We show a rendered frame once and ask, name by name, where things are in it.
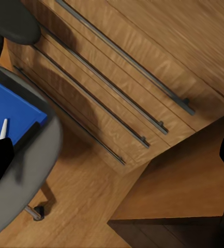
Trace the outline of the swivel chair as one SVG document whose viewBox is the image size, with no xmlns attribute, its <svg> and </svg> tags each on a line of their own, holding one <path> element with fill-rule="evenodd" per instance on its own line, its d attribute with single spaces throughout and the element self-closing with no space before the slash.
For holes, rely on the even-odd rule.
<svg viewBox="0 0 224 248">
<path fill-rule="evenodd" d="M 0 0 L 0 56 L 4 38 L 21 45 L 41 39 L 41 28 L 21 0 Z M 0 232 L 23 210 L 34 221 L 44 219 L 44 206 L 28 204 L 53 170 L 63 145 L 62 123 L 53 105 L 31 83 L 0 65 L 0 84 L 47 115 L 47 122 L 11 161 L 0 180 Z"/>
</svg>

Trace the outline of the folder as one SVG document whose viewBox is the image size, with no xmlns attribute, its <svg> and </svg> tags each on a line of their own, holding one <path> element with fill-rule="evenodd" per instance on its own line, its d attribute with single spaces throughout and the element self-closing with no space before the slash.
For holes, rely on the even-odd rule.
<svg viewBox="0 0 224 248">
<path fill-rule="evenodd" d="M 4 138 L 11 139 L 14 157 L 47 122 L 44 112 L 0 84 L 0 132 L 4 118 L 7 118 Z"/>
</svg>

